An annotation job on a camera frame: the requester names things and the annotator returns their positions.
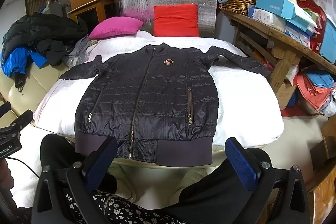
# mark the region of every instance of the pink pillow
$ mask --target pink pillow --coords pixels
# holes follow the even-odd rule
[[[89,39],[104,39],[122,34],[134,34],[143,22],[132,17],[111,17],[99,23],[89,35]]]

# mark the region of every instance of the beige leather sofa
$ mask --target beige leather sofa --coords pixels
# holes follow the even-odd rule
[[[22,93],[20,93],[14,86],[14,80],[4,75],[3,71],[0,69],[0,94],[5,101],[9,101],[12,105],[12,112],[0,119],[0,126],[3,127],[3,124],[8,126],[9,123],[16,118],[15,115],[21,115],[27,109],[34,112],[46,93],[67,69],[68,67],[64,64],[57,67],[47,66],[39,69],[33,63],[27,70],[26,84]],[[67,136],[67,138],[73,142],[75,141],[74,136]],[[213,146],[212,151],[213,164],[211,166],[218,166],[226,158],[224,147]],[[128,159],[115,159],[114,163],[144,168],[171,168]]]

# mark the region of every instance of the jacket collar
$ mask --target jacket collar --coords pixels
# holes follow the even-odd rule
[[[162,43],[161,45],[146,45],[142,48],[142,50],[144,50],[145,52],[148,52],[150,54],[153,53],[153,50],[155,48],[156,52],[162,52],[165,48],[169,47],[169,45]]]

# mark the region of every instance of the black puffer jacket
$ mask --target black puffer jacket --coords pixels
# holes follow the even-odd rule
[[[58,65],[67,54],[65,46],[76,43],[87,34],[85,22],[81,19],[78,22],[40,13],[21,17],[4,35],[1,65],[17,47],[30,48],[45,56],[52,66]]]
[[[106,136],[115,136],[120,158],[165,166],[211,164],[218,95],[208,70],[219,55],[243,69],[269,73],[223,48],[212,46],[204,54],[167,44],[147,45],[104,63],[96,56],[71,68],[61,79],[98,74],[76,111],[76,151],[89,154]]]

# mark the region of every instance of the red cushion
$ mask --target red cushion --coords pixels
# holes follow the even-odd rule
[[[199,37],[197,4],[154,6],[156,37]]]

